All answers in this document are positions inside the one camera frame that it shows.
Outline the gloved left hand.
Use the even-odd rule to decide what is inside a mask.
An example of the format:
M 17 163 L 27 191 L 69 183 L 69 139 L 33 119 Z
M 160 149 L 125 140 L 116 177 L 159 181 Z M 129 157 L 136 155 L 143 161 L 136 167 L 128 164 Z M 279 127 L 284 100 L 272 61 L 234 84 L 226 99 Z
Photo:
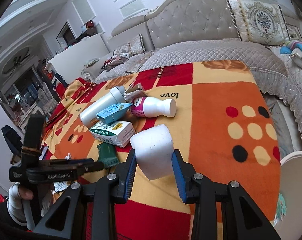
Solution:
M 53 184 L 40 185 L 39 197 L 42 203 L 41 216 L 43 217 L 52 206 L 55 187 Z M 7 210 L 10 217 L 20 226 L 26 226 L 26 218 L 23 210 L 22 200 L 32 200 L 34 194 L 31 190 L 25 189 L 20 183 L 13 184 L 9 189 L 9 198 L 7 200 Z

